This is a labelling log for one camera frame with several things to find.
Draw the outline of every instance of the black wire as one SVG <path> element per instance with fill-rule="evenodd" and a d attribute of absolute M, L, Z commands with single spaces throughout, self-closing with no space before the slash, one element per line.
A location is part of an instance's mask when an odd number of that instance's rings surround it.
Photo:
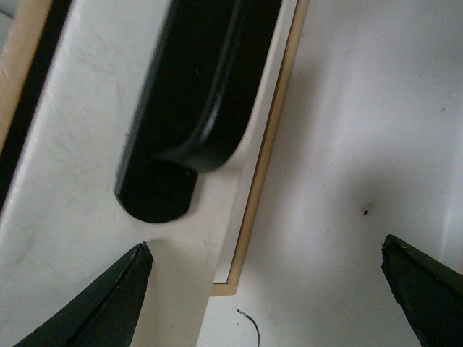
<path fill-rule="evenodd" d="M 258 347 L 259 347 L 259 346 L 260 346 L 260 333 L 259 333 L 259 327 L 258 327 L 257 323 L 254 321 L 253 318 L 251 318 L 250 316 L 248 316 L 247 314 L 245 314 L 243 311 L 237 309 L 237 312 L 238 312 L 239 314 L 242 314 L 243 316 L 245 316 L 248 320 L 250 320 L 250 321 L 254 324 L 255 329 L 256 329 L 257 332 L 258 332 Z"/>

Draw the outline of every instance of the wooden strip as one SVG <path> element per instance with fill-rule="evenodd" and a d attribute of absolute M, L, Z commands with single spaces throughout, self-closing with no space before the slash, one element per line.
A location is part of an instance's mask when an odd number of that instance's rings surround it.
<path fill-rule="evenodd" d="M 298 0 L 294 17 L 289 31 L 288 42 L 283 55 L 283 61 L 276 83 L 275 93 L 273 94 L 272 106 L 268 116 L 266 130 L 263 136 L 263 143 L 260 147 L 258 162 L 243 217 L 241 230 L 239 232 L 237 247 L 231 262 L 230 273 L 226 283 L 214 283 L 211 296 L 235 295 L 238 288 L 239 277 L 245 263 L 247 245 L 251 237 L 252 226 L 254 225 L 255 215 L 258 210 L 260 195 L 266 177 L 268 164 L 275 142 L 276 131 L 280 122 L 281 112 L 283 111 L 286 92 L 288 91 L 289 79 L 291 77 L 294 58 L 304 25 L 305 15 L 310 0 Z"/>
<path fill-rule="evenodd" d="M 22 0 L 0 61 L 0 152 L 52 0 Z"/>

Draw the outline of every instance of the black handle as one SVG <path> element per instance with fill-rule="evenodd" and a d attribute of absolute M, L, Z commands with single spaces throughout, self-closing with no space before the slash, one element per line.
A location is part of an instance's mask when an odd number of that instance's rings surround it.
<path fill-rule="evenodd" d="M 463 276 L 388 235 L 382 269 L 421 346 L 463 346 Z"/>
<path fill-rule="evenodd" d="M 153 264 L 138 244 L 14 347 L 129 347 Z"/>
<path fill-rule="evenodd" d="M 281 0 L 173 0 L 122 160 L 116 196 L 163 223 L 187 212 L 197 173 L 236 150 Z"/>

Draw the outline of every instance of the wooden frame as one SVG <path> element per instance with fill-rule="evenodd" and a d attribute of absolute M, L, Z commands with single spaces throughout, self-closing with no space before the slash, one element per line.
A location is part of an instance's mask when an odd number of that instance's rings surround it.
<path fill-rule="evenodd" d="M 0 58 L 0 152 L 22 94 L 52 0 L 22 0 Z"/>
<path fill-rule="evenodd" d="M 231 262 L 229 277 L 226 283 L 214 283 L 211 296 L 235 295 L 238 289 L 239 277 L 245 263 L 247 245 L 251 237 L 252 226 L 254 225 L 255 215 L 258 210 L 260 195 L 262 193 L 265 176 L 270 162 L 270 156 L 275 142 L 276 130 L 278 129 L 281 112 L 283 111 L 284 100 L 288 90 L 289 79 L 291 77 L 292 66 L 296 56 L 299 39 L 304 25 L 305 15 L 309 0 L 298 0 L 292 20 L 291 30 L 289 31 L 288 41 L 283 55 L 283 61 L 276 83 L 275 93 L 273 94 L 270 114 L 268 116 L 266 130 L 263 135 L 262 145 L 258 162 L 252 178 L 251 189 L 245 214 L 243 216 L 241 229 L 239 231 L 237 247 Z"/>

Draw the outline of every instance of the black stripe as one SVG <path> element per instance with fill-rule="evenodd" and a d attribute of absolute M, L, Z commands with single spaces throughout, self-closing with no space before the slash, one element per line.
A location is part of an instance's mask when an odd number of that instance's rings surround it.
<path fill-rule="evenodd" d="M 0 210 L 3 209 L 58 39 L 72 0 L 54 0 L 38 41 L 3 150 L 0 153 Z"/>

